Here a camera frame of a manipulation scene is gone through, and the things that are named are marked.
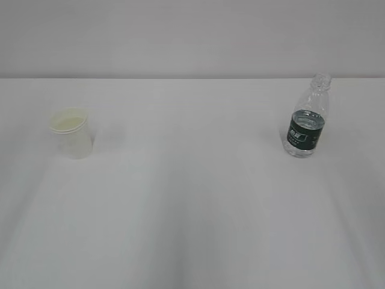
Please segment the bottle label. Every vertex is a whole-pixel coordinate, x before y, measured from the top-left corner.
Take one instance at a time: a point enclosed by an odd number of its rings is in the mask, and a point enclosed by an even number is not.
[[[320,129],[307,129],[299,126],[295,121],[291,120],[288,131],[288,142],[297,149],[311,150],[317,145],[319,136],[321,135],[322,128]]]

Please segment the water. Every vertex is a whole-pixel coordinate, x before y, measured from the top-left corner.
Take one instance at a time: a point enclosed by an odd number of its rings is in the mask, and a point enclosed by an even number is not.
[[[313,140],[312,149],[299,149],[293,146],[290,142],[288,142],[286,136],[283,142],[284,149],[291,155],[298,158],[306,158],[314,153],[315,146],[318,141],[319,134],[322,131],[322,128],[325,125],[325,120],[318,113],[314,113],[309,110],[298,110],[292,115],[292,121],[294,122],[294,126],[298,125],[300,132],[305,135],[307,139],[307,143],[304,141],[300,143],[300,145],[310,144],[309,140]]]
[[[75,129],[84,122],[82,117],[71,117],[69,119],[64,119],[55,127],[58,131],[67,131],[70,129]]]

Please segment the plastic water bottle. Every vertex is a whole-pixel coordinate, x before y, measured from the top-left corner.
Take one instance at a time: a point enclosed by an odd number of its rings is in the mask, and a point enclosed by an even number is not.
[[[329,112],[331,77],[317,73],[310,88],[305,91],[295,106],[284,149],[297,158],[306,158],[314,153],[319,136]]]

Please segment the cup rim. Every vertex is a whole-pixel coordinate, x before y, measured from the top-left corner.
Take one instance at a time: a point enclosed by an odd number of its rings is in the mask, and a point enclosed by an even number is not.
[[[67,113],[71,112],[71,111],[72,112],[77,112],[80,115],[79,117],[83,118],[83,121],[79,125],[76,125],[75,127],[70,128],[70,129],[55,129],[54,128],[54,123],[58,122],[60,119],[66,119],[65,115]],[[67,108],[63,108],[62,110],[57,111],[50,118],[49,129],[51,131],[53,131],[54,133],[56,133],[56,134],[69,134],[71,132],[75,132],[75,131],[80,130],[85,125],[85,123],[87,122],[87,119],[88,119],[88,114],[87,114],[87,111],[84,108],[80,108],[80,107],[67,107]]]

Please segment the white backdrop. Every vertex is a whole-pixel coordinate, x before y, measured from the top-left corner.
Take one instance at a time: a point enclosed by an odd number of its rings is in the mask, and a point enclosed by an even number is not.
[[[0,79],[0,288],[384,289],[385,79],[335,79],[299,160],[279,128],[307,85]],[[71,105],[79,161],[48,134]]]
[[[0,77],[385,76],[383,0],[3,0]]]

